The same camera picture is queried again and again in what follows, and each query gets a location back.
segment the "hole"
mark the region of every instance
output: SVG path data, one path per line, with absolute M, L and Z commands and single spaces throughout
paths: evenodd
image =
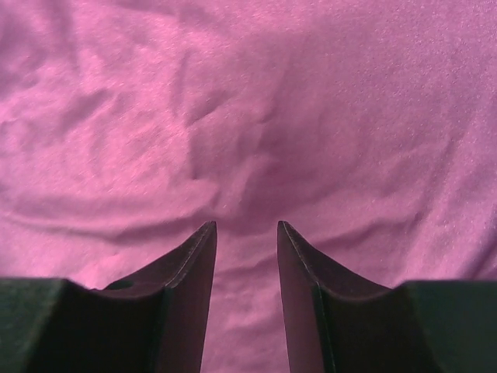
M 112 284 L 107 286 L 106 290 L 121 290 L 121 289 L 128 289 L 133 286 L 134 282 L 129 281 L 129 280 L 117 280 L 114 281 Z

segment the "wrinkled cloth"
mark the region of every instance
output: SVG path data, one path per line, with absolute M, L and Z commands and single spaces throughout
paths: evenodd
M 387 286 L 497 278 L 497 2 L 0 0 L 0 275 L 219 239 L 203 372 L 288 372 L 276 223 Z

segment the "dark plastic part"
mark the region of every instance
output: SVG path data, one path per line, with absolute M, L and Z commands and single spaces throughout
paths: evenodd
M 390 290 L 278 225 L 291 373 L 496 373 L 497 283 L 410 281 Z
M 104 290 L 65 279 L 0 280 L 1 373 L 197 373 L 217 233 L 180 247 Z

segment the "pink fabric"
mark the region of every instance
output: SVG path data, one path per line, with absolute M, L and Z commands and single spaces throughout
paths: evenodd
M 204 372 L 288 372 L 276 222 L 389 286 L 496 278 L 497 4 L 0 0 L 0 274 L 218 222 Z

